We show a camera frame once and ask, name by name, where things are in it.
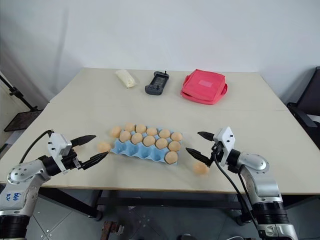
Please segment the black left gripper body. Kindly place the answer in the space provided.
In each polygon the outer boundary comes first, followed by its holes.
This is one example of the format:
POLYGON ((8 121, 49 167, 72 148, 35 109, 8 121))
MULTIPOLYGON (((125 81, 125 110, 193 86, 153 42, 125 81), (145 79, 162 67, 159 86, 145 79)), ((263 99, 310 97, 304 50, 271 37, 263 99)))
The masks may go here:
POLYGON ((77 153, 73 148, 69 150, 68 153, 62 154, 62 164, 65 167, 66 170, 72 170, 72 169, 81 169, 82 168, 82 162, 78 160, 77 153))

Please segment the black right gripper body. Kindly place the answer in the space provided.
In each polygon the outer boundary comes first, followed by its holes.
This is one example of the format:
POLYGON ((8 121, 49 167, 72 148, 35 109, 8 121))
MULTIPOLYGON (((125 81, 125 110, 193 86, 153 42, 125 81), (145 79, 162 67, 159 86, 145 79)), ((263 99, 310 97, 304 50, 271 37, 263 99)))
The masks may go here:
POLYGON ((208 162, 209 168, 213 163, 219 164, 222 161, 224 155, 224 145, 221 141, 218 141, 212 146, 211 150, 212 152, 208 162))

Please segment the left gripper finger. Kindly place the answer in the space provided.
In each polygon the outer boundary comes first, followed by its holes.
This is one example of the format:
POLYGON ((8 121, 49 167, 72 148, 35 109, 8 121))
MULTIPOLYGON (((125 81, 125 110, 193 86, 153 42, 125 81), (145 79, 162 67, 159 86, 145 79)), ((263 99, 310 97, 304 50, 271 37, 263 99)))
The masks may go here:
POLYGON ((88 142, 90 142, 91 140, 93 140, 96 137, 96 135, 84 135, 84 136, 80 136, 77 137, 75 139, 71 140, 71 145, 72 147, 77 147, 77 146, 82 146, 88 142))
POLYGON ((80 166, 82 169, 89 169, 94 165, 98 164, 100 161, 102 161, 108 154, 109 154, 108 151, 96 154, 92 156, 89 160, 85 162, 81 162, 80 166))

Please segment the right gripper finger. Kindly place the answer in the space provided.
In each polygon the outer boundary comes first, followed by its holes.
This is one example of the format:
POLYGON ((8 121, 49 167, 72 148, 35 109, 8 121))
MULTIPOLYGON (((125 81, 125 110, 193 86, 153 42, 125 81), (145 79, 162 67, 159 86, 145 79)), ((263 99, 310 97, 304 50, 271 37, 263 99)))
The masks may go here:
POLYGON ((201 154, 201 152, 193 149, 193 148, 188 148, 186 147, 185 150, 196 160, 202 162, 205 164, 207 167, 210 166, 210 159, 204 155, 201 154))
POLYGON ((211 133, 211 132, 199 131, 197 134, 200 135, 202 138, 210 141, 210 142, 214 141, 214 136, 215 135, 213 133, 211 133))

